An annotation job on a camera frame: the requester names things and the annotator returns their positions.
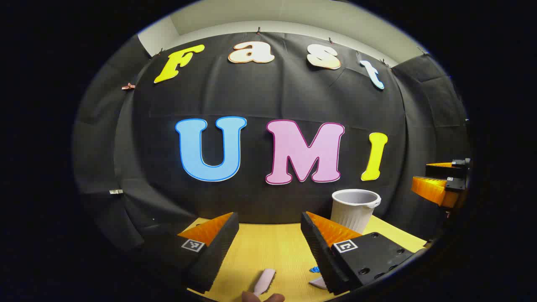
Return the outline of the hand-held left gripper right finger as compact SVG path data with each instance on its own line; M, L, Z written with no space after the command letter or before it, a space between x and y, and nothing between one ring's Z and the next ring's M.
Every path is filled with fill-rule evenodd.
M420 256L379 232L359 234L308 211L301 214L301 231L334 295L385 279Z

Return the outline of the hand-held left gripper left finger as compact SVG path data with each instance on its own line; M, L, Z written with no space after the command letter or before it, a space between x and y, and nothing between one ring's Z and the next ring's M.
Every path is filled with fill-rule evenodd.
M167 285L200 294L209 291L239 230L230 212L186 231L163 233L143 245L143 260Z

